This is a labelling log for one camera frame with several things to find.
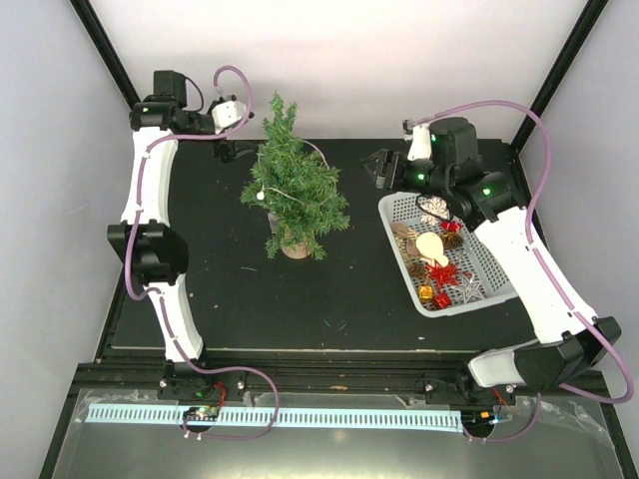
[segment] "black metal frame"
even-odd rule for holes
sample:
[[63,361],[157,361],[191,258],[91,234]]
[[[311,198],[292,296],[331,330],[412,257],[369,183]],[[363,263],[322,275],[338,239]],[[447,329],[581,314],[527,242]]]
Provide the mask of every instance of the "black metal frame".
[[[70,3],[75,8],[126,102],[130,107],[133,107],[135,103],[140,101],[140,97],[91,6],[91,2],[89,0],[70,0]],[[607,0],[589,0],[587,2],[531,106],[537,115],[541,115],[550,103],[552,96],[607,3]],[[511,165],[513,176],[528,198],[530,198],[530,191],[518,155],[533,129],[534,124],[529,119],[525,119],[511,144],[514,151],[514,160]],[[536,219],[535,222],[541,234],[539,222]],[[158,381],[164,371],[164,357],[158,351],[140,350],[134,353],[131,350],[123,351],[110,347],[124,294],[122,277],[120,277],[98,344],[95,361],[91,364],[78,366],[40,475],[41,478],[49,478],[53,475],[80,389],[156,389],[158,387]],[[310,389],[311,391],[325,392],[330,384],[347,384],[349,393],[418,394],[423,392],[424,380],[431,377],[429,371],[437,371],[438,374],[452,371],[469,357],[470,354],[466,353],[445,355],[436,353],[365,353],[362,355],[359,353],[355,358],[346,352],[272,354],[268,352],[224,351],[216,352],[215,362],[217,365],[232,363],[233,365],[244,364],[258,367],[271,375],[284,391],[303,389],[308,392]],[[572,383],[598,394],[608,394],[605,381],[599,372],[584,373]],[[261,390],[262,387],[264,386],[259,383],[254,386],[256,390]],[[562,389],[556,389],[550,393],[565,394]],[[615,444],[615,451],[624,477],[637,479],[639,476],[623,437],[623,431],[614,407],[602,405],[602,410]]]

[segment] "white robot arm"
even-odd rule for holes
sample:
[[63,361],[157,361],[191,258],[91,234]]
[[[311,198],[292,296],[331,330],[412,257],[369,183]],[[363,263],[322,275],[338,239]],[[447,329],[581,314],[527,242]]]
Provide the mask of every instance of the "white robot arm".
[[484,388],[525,383],[544,392],[591,368],[605,354],[595,335],[612,344],[619,325],[613,317],[597,317],[533,227],[529,240],[523,194],[508,175],[486,170],[474,127],[459,117],[403,126],[411,141],[407,155],[382,150],[364,161],[374,184],[418,192],[417,199],[443,198],[502,266],[534,327],[536,339],[472,358],[467,372],[474,383]]
[[[165,338],[166,358],[174,363],[184,362],[175,338],[193,360],[202,354],[204,342],[196,330],[187,298],[188,248],[170,228],[169,180],[178,150],[178,139],[173,137],[185,133],[219,135],[237,125],[247,112],[247,106],[235,97],[214,103],[208,115],[183,110],[186,106],[184,78],[172,71],[155,72],[154,95],[134,107],[131,124],[135,154],[129,198],[121,223],[108,230],[109,241],[125,264],[127,245],[133,242],[129,258],[132,273],[145,291],[157,293],[149,294],[149,298]],[[163,321],[161,299],[173,337]]]

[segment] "basket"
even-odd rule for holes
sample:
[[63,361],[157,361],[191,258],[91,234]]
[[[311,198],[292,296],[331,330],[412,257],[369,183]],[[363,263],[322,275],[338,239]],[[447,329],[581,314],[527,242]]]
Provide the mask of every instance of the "basket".
[[396,193],[384,197],[379,201],[379,214],[381,215],[381,221],[388,235],[388,240],[390,241],[390,246],[394,252],[399,269],[410,292],[410,297],[417,310],[428,317],[452,316],[454,314],[488,307],[517,297],[517,293],[510,283],[508,276],[497,260],[490,251],[479,242],[475,234],[469,232],[466,226],[464,226],[459,232],[464,238],[463,246],[448,250],[445,254],[450,259],[450,262],[457,266],[459,271],[468,271],[474,274],[475,278],[481,283],[479,290],[483,294],[484,299],[472,299],[469,303],[464,304],[462,293],[451,288],[449,285],[445,285],[442,290],[450,297],[452,302],[451,306],[445,309],[436,309],[431,303],[422,304],[419,301],[417,290],[421,285],[426,284],[426,282],[410,277],[407,266],[401,258],[399,247],[390,229],[390,225],[401,223],[419,234],[434,232],[440,235],[444,233],[444,229],[439,225],[428,225],[421,221],[423,212],[415,204],[416,196],[416,194],[412,193]]

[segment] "small christmas tree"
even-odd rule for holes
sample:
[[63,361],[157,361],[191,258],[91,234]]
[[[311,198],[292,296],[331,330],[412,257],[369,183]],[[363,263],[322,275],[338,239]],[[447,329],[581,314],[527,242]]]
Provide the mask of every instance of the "small christmas tree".
[[260,145],[259,160],[251,173],[254,180],[242,192],[242,203],[258,205],[278,219],[279,226],[267,241],[267,253],[303,245],[316,259],[325,251],[316,237],[331,230],[345,230],[348,205],[337,191],[339,170],[328,168],[317,151],[304,151],[304,141],[294,135],[297,105],[285,111],[277,93],[271,101],[274,117],[264,119],[267,141]]

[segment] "black tabletop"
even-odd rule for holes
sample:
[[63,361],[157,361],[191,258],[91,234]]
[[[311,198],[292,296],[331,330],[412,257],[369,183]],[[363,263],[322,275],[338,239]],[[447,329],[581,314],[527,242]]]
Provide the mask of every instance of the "black tabletop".
[[[171,227],[189,244],[187,291],[193,318],[209,349],[337,349],[474,351],[533,337],[518,298],[481,310],[428,318],[412,303],[388,242],[376,190],[359,160],[401,140],[318,140],[341,169],[350,228],[320,239],[321,261],[279,253],[267,259],[267,213],[240,203],[256,155],[231,164],[211,158],[203,143],[180,145],[171,175]],[[487,165],[510,173],[509,148],[481,141]],[[163,348],[149,300],[119,308],[112,347]]]

